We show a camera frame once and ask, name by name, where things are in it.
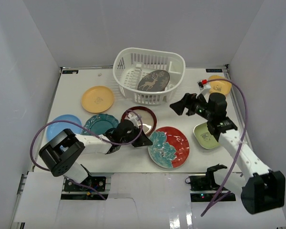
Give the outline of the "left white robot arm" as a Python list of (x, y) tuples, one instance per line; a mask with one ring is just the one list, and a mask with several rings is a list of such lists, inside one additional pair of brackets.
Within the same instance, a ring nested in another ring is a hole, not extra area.
[(87, 190), (91, 186), (91, 174), (77, 163), (81, 154), (108, 155), (124, 145), (143, 147), (152, 144), (141, 127), (124, 120), (103, 135), (81, 135), (64, 129), (39, 150), (39, 156), (54, 177), (64, 176), (74, 181), (80, 190)]

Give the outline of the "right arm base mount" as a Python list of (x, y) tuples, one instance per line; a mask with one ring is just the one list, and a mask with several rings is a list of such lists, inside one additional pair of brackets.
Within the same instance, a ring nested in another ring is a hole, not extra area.
[(214, 179), (214, 172), (217, 170), (227, 170), (224, 165), (215, 165), (209, 167), (205, 173), (191, 175), (185, 179), (185, 183), (190, 185), (190, 197), (192, 203), (210, 202), (219, 189), (220, 184), (217, 184)]

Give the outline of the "red teal floral plate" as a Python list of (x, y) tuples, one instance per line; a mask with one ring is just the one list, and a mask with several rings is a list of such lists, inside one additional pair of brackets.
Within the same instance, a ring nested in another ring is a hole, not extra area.
[(177, 128), (171, 126), (155, 130), (149, 139), (150, 158), (158, 166), (165, 169), (175, 169), (182, 166), (190, 154), (190, 146), (186, 136)]

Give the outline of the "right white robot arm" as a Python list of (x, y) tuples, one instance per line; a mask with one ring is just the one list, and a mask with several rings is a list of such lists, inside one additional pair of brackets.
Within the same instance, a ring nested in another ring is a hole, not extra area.
[(202, 94), (186, 93), (180, 101), (170, 104), (170, 108), (178, 115), (187, 109), (187, 116), (197, 114), (206, 119), (210, 134), (234, 159), (230, 168), (216, 165), (207, 169), (205, 183), (209, 189), (225, 187), (240, 197), (252, 215), (284, 206), (285, 176), (263, 163), (241, 140), (237, 126), (227, 116), (223, 94), (213, 93), (206, 100)]

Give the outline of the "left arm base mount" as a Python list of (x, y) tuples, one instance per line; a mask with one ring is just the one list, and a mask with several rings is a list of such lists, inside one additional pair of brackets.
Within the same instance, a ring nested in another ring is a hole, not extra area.
[(72, 183), (65, 179), (63, 183), (62, 200), (106, 200), (109, 189), (107, 179), (104, 176), (88, 177), (84, 182), (84, 187)]

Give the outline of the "grey deer pattern plate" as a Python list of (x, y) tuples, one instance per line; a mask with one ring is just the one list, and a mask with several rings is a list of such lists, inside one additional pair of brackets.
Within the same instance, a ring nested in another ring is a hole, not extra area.
[(156, 70), (148, 73), (138, 83), (137, 89), (144, 92), (164, 91), (170, 81), (170, 75), (165, 70)]

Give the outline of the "dark red rimmed plate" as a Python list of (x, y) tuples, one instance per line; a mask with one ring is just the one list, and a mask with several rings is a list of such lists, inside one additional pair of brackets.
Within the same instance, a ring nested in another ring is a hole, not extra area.
[[(150, 136), (152, 132), (156, 129), (157, 118), (152, 110), (144, 106), (134, 106), (128, 108), (142, 117), (143, 131), (146, 136)], [(125, 111), (121, 117), (121, 121), (128, 120), (126, 118), (127, 114), (130, 112)], [(141, 124), (134, 123), (135, 126), (141, 127)]]

